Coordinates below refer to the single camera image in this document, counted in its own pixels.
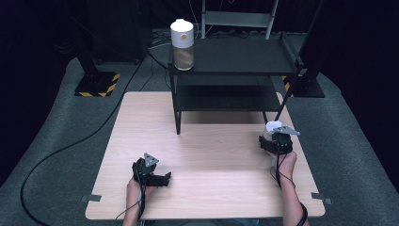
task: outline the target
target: black shelf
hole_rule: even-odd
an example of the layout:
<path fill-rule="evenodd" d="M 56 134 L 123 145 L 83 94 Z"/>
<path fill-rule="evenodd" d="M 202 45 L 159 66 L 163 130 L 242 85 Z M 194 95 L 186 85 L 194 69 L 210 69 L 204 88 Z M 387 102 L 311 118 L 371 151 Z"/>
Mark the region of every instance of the black shelf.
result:
<path fill-rule="evenodd" d="M 190 76 L 177 82 L 180 111 L 279 111 L 279 99 L 270 76 L 243 76 L 220 80 Z"/>
<path fill-rule="evenodd" d="M 263 116 L 268 111 L 278 112 L 278 120 L 303 63 L 281 33 L 278 40 L 195 40 L 194 67 L 188 71 L 174 67 L 171 47 L 168 68 L 180 134 L 183 111 L 262 111 Z M 280 103 L 271 76 L 282 75 L 292 80 Z"/>

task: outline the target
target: black device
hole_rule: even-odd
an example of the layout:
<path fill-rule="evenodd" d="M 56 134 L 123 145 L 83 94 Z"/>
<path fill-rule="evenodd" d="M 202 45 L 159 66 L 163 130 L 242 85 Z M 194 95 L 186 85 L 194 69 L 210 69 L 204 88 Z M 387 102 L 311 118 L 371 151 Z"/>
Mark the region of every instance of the black device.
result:
<path fill-rule="evenodd" d="M 155 157 L 144 153 L 144 158 L 140 157 L 132 166 L 135 181 L 141 186 L 168 186 L 171 172 L 165 176 L 153 174 L 158 162 Z"/>
<path fill-rule="evenodd" d="M 261 148 L 274 154 L 288 154 L 293 151 L 293 142 L 290 135 L 299 135 L 299 132 L 288 126 L 281 126 L 273 129 L 272 140 L 259 136 Z"/>

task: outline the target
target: gray carpet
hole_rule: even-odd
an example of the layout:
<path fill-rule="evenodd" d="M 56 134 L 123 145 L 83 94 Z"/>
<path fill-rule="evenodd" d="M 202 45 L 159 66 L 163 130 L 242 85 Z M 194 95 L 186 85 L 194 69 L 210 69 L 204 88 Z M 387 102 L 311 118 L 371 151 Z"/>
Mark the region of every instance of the gray carpet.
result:
<path fill-rule="evenodd" d="M 304 37 L 290 35 L 298 49 Z M 169 45 L 163 45 L 150 51 L 167 65 L 168 49 Z M 120 73 L 116 89 L 105 98 L 73 96 L 83 70 L 77 59 L 71 61 L 46 123 L 0 188 L 0 225 L 37 225 L 23 210 L 20 189 L 28 173 L 46 157 L 24 188 L 25 205 L 35 218 L 49 225 L 117 225 L 113 220 L 86 219 L 87 204 L 80 201 L 94 186 L 117 117 L 113 110 L 124 91 L 169 88 L 165 70 L 149 56 L 141 65 L 105 62 L 97 67 L 102 72 Z M 311 218 L 310 223 L 399 225 L 398 193 L 340 90 L 322 74 L 317 79 L 326 98 L 290 98 L 287 103 L 294 126 L 301 132 L 299 140 L 319 191 L 333 200 L 333 204 L 326 204 L 326 214 Z M 277 91 L 283 93 L 282 80 L 276 77 L 273 81 Z M 281 223 L 281 218 L 261 220 L 262 225 Z"/>

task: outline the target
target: forearm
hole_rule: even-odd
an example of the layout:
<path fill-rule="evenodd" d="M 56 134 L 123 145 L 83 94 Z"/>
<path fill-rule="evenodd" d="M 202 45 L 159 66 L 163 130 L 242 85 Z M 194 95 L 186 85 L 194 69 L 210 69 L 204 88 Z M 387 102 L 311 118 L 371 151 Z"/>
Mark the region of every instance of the forearm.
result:
<path fill-rule="evenodd" d="M 283 198 L 283 224 L 284 226 L 296 226 L 302 219 L 303 210 L 295 188 L 291 181 L 281 177 L 281 190 Z"/>
<path fill-rule="evenodd" d="M 123 226 L 136 226 L 138 221 L 138 205 L 126 211 Z"/>

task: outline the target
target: wooden tabletop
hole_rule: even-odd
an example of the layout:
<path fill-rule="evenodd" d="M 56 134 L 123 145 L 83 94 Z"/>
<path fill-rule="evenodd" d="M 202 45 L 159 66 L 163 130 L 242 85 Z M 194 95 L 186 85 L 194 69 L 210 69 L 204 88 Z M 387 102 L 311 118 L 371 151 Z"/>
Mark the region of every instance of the wooden tabletop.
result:
<path fill-rule="evenodd" d="M 279 120 L 294 128 L 286 108 Z M 88 202 L 86 217 L 114 219 L 125 209 L 132 164 L 144 153 L 159 159 L 154 174 L 172 176 L 168 187 L 152 193 L 143 219 L 281 217 L 272 160 L 258 140 L 263 129 L 262 112 L 184 112 L 176 135 L 170 92 L 128 92 L 93 187 L 101 200 Z M 298 137 L 291 138 L 296 192 L 310 217 L 322 216 L 322 201 L 311 197 L 318 190 L 308 162 Z"/>

